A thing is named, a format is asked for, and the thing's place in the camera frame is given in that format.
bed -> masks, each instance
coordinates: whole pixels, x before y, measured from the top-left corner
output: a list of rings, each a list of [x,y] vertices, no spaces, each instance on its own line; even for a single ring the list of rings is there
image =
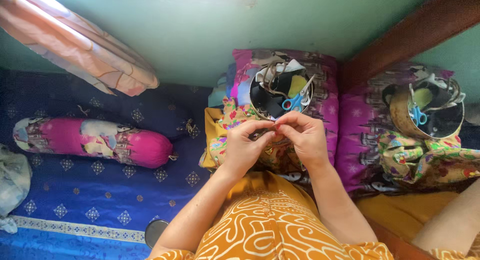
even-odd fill
[[[198,166],[204,151],[203,113],[211,89],[162,85],[136,97],[105,94],[73,75],[0,71],[0,142],[23,153],[33,169],[30,192],[11,214],[19,230],[0,231],[8,259],[146,258],[144,231],[171,221],[209,178]],[[113,159],[23,152],[11,136],[25,117],[103,119],[161,133],[175,161],[157,169]],[[196,125],[185,129],[189,119]]]

scissors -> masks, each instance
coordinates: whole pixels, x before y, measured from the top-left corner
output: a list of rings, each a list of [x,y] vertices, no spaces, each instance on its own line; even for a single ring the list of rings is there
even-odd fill
[[[412,121],[415,123],[415,126],[424,125],[427,122],[427,115],[420,111],[418,106],[413,106],[410,110]]]
[[[427,115],[421,112],[420,108],[417,106],[417,103],[415,103],[412,84],[409,84],[408,87],[410,89],[411,103],[413,105],[413,108],[410,109],[410,117],[415,123],[415,126],[418,127],[419,124],[424,125],[427,122]]]
[[[312,80],[317,76],[317,74],[314,74],[310,80],[307,82],[307,84],[302,88],[300,93],[298,93],[294,98],[289,98],[285,99],[285,101],[282,103],[282,108],[284,110],[291,110],[291,111],[302,111],[302,99],[303,96],[307,93],[308,87],[312,83]]]

scissor handle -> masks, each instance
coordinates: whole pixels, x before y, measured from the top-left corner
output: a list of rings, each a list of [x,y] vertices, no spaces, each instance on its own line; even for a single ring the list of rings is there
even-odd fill
[[[295,108],[298,108],[298,110],[296,111],[300,112],[302,111],[301,101],[302,101],[302,98],[300,94],[297,94],[294,98],[285,99],[285,101],[282,103],[282,108],[287,111],[289,110],[295,111]],[[285,107],[285,103],[287,102],[290,102],[290,106]]]
[[[418,106],[413,108],[413,119],[415,120],[415,126],[427,123],[427,115],[421,112]]]

woman's left hand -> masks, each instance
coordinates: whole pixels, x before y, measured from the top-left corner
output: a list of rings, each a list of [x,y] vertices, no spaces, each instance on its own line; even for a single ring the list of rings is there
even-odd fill
[[[273,124],[271,121],[250,120],[228,130],[225,162],[221,166],[222,169],[219,168],[217,171],[224,171],[237,180],[242,178],[255,164],[260,152],[275,137],[275,132],[269,131],[256,141],[250,140],[249,135],[259,128],[271,128]]]

mustard fabric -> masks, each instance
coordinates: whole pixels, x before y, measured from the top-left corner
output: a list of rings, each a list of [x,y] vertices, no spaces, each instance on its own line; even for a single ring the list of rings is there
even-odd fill
[[[430,219],[438,215],[458,195],[454,192],[379,195],[357,201],[357,207],[366,217],[410,242]],[[480,234],[466,256],[461,252],[446,249],[433,249],[429,252],[439,260],[480,259]]]

